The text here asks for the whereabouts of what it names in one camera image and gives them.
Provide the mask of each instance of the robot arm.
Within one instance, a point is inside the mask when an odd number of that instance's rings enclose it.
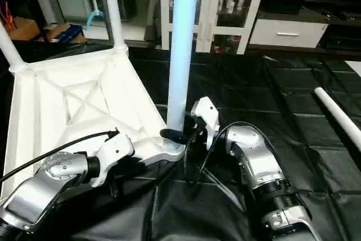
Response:
[[[81,183],[101,186],[111,167],[133,154],[129,137],[118,133],[106,140],[94,156],[66,151],[49,156],[0,207],[0,239],[16,240],[22,231],[35,232],[62,192]]]
[[[237,158],[258,205],[262,224],[273,240],[321,241],[304,203],[255,128],[229,128],[226,152]]]

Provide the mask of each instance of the cabinet glass panel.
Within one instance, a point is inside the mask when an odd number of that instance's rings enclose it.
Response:
[[[194,18],[195,25],[198,25],[198,23],[199,23],[199,14],[200,14],[200,10],[201,10],[201,3],[202,3],[202,0],[197,0],[196,16]],[[169,0],[169,23],[170,24],[173,23],[173,8],[174,8],[174,0]]]
[[[213,35],[210,52],[236,55],[240,41],[241,36],[215,34]]]
[[[215,25],[243,28],[252,0],[218,0]]]

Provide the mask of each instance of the tv stand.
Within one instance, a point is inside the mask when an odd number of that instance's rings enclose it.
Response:
[[[336,16],[325,7],[308,6],[298,14],[277,14],[260,8],[248,49],[361,55],[361,14]]]

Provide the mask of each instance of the cabinet door handle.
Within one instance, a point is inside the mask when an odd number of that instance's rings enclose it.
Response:
[[[208,28],[207,28],[207,41],[210,42],[210,40],[212,39],[212,23],[208,23]]]
[[[299,33],[285,33],[285,32],[277,32],[278,36],[290,36],[290,37],[297,37]]]
[[[199,41],[199,42],[202,41],[202,22],[200,22],[199,25],[198,25],[197,38],[198,38],[198,41]]]

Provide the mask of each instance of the white drawer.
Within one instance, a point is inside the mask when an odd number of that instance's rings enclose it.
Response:
[[[250,43],[315,48],[327,24],[258,19]]]

